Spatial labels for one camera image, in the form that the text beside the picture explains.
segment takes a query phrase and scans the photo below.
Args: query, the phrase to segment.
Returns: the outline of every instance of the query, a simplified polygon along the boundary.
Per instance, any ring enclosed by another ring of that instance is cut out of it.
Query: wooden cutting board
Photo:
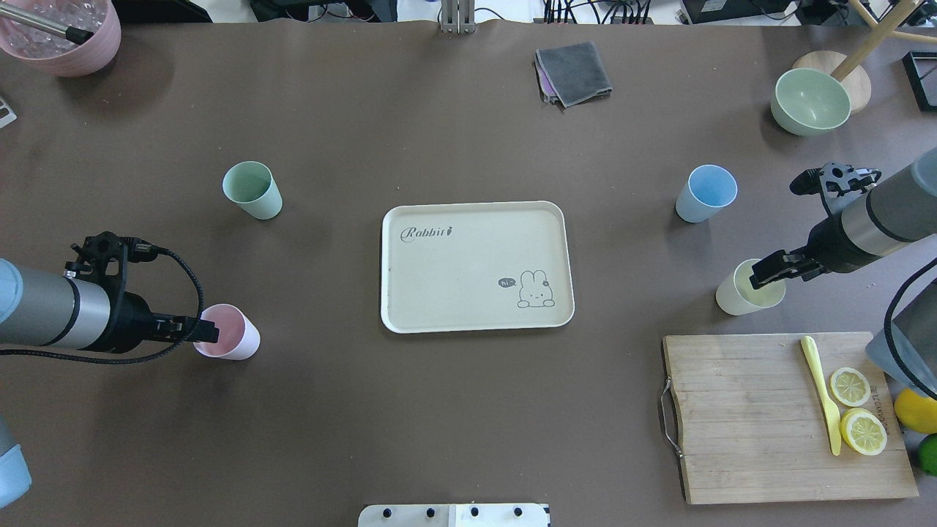
[[[885,451],[863,456],[843,443],[838,457],[830,453],[804,334],[664,337],[688,503],[917,496],[885,375],[865,355],[871,333],[811,335],[827,382],[844,366],[869,379],[863,407],[885,425]]]

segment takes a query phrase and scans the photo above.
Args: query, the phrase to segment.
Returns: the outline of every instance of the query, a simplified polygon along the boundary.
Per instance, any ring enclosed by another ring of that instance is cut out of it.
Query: rabbit cartoon
[[[555,304],[553,290],[550,289],[550,282],[546,281],[545,272],[521,273],[520,302],[517,303],[519,308],[552,308]]]

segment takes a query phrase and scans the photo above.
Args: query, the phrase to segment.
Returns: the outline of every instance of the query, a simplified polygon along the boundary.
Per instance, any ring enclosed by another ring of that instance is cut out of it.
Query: bowl
[[[16,57],[24,64],[57,75],[59,77],[81,77],[94,73],[107,66],[120,47],[120,21],[110,0],[97,0],[107,3],[104,22],[87,42],[74,49],[48,58],[32,58],[15,51],[7,41],[7,36],[16,31],[13,21],[0,18],[0,49]],[[32,11],[38,0],[7,0],[12,6]]]
[[[771,114],[781,128],[801,136],[827,133],[845,123],[851,106],[839,81],[809,68],[781,75],[771,98]]]

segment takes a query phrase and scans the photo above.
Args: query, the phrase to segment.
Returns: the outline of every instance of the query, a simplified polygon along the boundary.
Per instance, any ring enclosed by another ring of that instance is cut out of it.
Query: blue cup
[[[677,197],[677,215],[689,223],[699,223],[728,206],[737,194],[736,179],[723,167],[696,167]]]

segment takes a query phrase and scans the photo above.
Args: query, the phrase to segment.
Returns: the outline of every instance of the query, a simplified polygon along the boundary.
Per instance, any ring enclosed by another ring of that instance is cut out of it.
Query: metal rod
[[[35,27],[39,31],[44,31],[59,38],[66,38],[65,32],[68,30],[67,25],[39,17],[29,11],[16,8],[2,1],[0,1],[0,17],[8,18],[12,21],[28,25],[29,27]]]

